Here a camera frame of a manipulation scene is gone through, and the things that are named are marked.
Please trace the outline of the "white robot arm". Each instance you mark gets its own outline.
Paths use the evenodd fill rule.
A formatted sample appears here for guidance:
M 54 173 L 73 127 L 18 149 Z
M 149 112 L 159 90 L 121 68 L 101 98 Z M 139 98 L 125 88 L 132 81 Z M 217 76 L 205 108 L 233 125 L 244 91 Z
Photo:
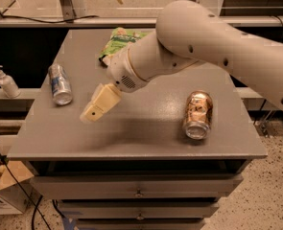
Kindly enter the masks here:
M 244 34 L 202 5 L 177 0 L 160 12 L 153 32 L 111 57 L 106 70 L 111 83 L 97 86 L 80 119 L 94 122 L 123 92 L 201 62 L 221 67 L 283 111 L 283 43 Z

